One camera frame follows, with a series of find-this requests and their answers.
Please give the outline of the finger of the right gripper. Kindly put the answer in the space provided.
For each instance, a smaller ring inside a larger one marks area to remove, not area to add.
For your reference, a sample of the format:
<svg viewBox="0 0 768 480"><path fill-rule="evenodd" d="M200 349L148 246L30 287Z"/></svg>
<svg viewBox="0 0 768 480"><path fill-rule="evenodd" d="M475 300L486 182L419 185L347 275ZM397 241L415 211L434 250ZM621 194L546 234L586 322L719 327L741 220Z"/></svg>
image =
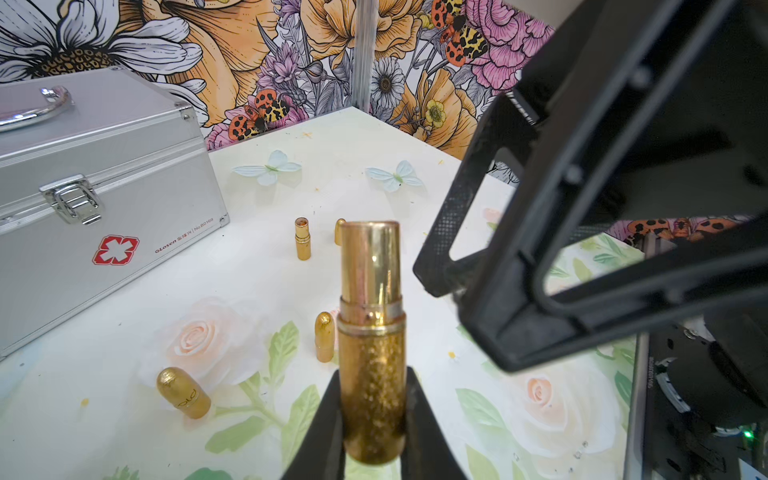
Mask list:
<svg viewBox="0 0 768 480"><path fill-rule="evenodd" d="M450 255L487 172L500 161L521 178L539 133L539 116L517 92L497 96L482 116L437 217L421 247L413 273L427 293L442 297L466 289L486 256Z"/></svg>
<svg viewBox="0 0 768 480"><path fill-rule="evenodd" d="M459 318L505 372L708 310L767 298L767 211L711 238L594 277L544 289L581 216L570 200L515 197L487 248L456 263Z"/></svg>

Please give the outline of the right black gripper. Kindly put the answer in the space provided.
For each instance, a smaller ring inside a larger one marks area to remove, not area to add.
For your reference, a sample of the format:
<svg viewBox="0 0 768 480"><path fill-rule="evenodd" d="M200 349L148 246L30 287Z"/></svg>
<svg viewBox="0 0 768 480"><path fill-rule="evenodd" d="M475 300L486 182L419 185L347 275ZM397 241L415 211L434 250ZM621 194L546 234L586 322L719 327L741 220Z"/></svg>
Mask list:
<svg viewBox="0 0 768 480"><path fill-rule="evenodd" d="M767 5L587 1L524 69L533 123L515 248L621 220L744 216L702 245L767 246Z"/></svg>

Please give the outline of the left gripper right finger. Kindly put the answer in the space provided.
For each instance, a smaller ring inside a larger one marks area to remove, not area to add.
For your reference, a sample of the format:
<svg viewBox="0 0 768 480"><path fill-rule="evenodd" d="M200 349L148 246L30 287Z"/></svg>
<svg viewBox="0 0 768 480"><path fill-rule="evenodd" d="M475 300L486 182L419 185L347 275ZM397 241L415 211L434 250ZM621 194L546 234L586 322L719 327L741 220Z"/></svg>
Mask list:
<svg viewBox="0 0 768 480"><path fill-rule="evenodd" d="M402 479L466 479L411 367L407 368L405 433Z"/></svg>

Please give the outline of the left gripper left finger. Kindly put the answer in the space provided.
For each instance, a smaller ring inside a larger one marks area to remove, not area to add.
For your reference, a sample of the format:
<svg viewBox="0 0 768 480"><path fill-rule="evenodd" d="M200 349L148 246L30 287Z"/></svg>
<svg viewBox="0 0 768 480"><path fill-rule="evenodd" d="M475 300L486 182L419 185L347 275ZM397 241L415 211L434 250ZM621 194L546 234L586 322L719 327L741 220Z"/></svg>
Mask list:
<svg viewBox="0 0 768 480"><path fill-rule="evenodd" d="M345 451L339 371L335 371L299 449L282 476L294 479L343 479Z"/></svg>

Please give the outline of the gold lipstick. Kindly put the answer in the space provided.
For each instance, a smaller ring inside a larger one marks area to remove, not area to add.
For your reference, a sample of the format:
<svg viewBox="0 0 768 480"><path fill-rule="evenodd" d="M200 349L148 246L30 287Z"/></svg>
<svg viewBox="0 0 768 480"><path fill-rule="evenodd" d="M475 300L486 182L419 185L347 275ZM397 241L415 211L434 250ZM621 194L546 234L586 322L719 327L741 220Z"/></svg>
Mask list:
<svg viewBox="0 0 768 480"><path fill-rule="evenodd" d="M347 222L340 228L339 335L343 445L369 465L405 446L406 314L396 221Z"/></svg>
<svg viewBox="0 0 768 480"><path fill-rule="evenodd" d="M335 352L336 334L333 316L329 312L321 312L316 317L314 331L317 360L322 363L331 362Z"/></svg>
<svg viewBox="0 0 768 480"><path fill-rule="evenodd" d="M168 367L159 372L156 388L174 408L191 419L204 417L211 408L211 399L186 371Z"/></svg>
<svg viewBox="0 0 768 480"><path fill-rule="evenodd" d="M295 245L297 257L301 261L311 258L311 234L309 221L305 217L298 217L294 222Z"/></svg>

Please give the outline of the gold lipstick cap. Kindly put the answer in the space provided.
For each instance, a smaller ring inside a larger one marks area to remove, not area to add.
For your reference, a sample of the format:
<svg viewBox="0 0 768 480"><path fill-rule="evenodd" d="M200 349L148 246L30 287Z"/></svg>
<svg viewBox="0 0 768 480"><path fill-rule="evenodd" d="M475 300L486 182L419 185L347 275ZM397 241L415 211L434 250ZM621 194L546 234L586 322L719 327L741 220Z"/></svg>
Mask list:
<svg viewBox="0 0 768 480"><path fill-rule="evenodd" d="M344 218L339 218L334 226L334 243L337 246L342 245L342 227L346 223Z"/></svg>

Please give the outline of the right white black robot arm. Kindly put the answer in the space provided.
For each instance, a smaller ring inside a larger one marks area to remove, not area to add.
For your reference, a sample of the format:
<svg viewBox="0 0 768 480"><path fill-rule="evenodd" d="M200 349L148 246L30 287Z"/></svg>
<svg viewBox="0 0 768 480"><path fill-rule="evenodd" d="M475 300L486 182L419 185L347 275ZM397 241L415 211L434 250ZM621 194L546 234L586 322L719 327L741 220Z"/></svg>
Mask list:
<svg viewBox="0 0 768 480"><path fill-rule="evenodd" d="M416 259L503 371L646 334L633 477L767 437L767 5L583 1L497 97Z"/></svg>

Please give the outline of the silver aluminium first aid case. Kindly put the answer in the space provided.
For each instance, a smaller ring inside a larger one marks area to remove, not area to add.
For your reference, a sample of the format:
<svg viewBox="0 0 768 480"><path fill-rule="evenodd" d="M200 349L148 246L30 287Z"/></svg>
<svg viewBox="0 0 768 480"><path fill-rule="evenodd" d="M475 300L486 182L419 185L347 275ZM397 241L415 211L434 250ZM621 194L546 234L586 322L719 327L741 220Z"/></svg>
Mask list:
<svg viewBox="0 0 768 480"><path fill-rule="evenodd" d="M1 353L227 225L180 87L121 67L1 88Z"/></svg>

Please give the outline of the right aluminium corner post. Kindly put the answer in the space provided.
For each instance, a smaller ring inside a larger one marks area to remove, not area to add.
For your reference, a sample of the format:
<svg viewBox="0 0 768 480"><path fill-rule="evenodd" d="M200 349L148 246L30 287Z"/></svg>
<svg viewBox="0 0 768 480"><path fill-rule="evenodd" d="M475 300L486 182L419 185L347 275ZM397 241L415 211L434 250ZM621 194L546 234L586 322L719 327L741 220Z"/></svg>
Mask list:
<svg viewBox="0 0 768 480"><path fill-rule="evenodd" d="M368 113L370 110L371 77L375 57L378 0L356 2L356 35L351 79L351 105Z"/></svg>

